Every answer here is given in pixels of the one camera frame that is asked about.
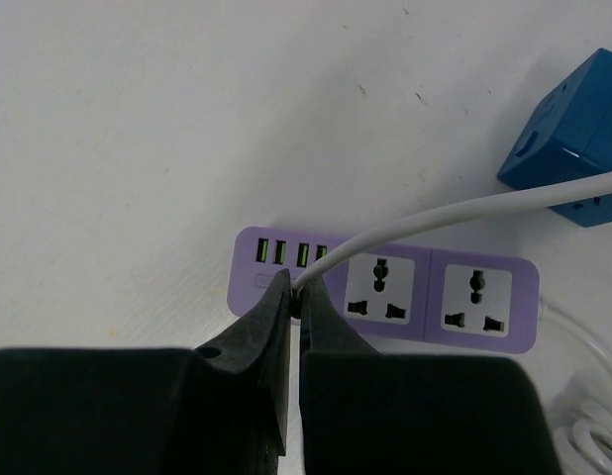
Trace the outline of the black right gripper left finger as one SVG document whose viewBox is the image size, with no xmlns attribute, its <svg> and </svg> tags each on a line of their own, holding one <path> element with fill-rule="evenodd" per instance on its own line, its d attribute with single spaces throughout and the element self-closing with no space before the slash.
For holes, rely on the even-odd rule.
<svg viewBox="0 0 612 475">
<path fill-rule="evenodd" d="M 291 282 L 278 271 L 259 301 L 218 336 L 196 348 L 203 359 L 202 405 L 236 434 L 253 431 L 270 453 L 286 454 Z"/>
</svg>

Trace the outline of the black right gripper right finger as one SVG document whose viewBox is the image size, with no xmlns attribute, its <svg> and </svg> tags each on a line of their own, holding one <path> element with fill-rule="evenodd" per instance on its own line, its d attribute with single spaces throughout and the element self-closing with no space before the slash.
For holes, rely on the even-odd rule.
<svg viewBox="0 0 612 475">
<path fill-rule="evenodd" d="M 322 277 L 309 280 L 299 291 L 296 318 L 300 321 L 300 355 L 314 351 L 377 354 L 334 307 Z"/>
</svg>

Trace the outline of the blue cube socket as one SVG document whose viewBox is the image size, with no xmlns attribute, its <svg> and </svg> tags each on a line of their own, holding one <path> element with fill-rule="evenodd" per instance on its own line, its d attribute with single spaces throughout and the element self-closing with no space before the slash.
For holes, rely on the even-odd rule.
<svg viewBox="0 0 612 475">
<path fill-rule="evenodd" d="M 612 51 L 600 48 L 537 105 L 497 178 L 515 190 L 612 171 Z"/>
</svg>

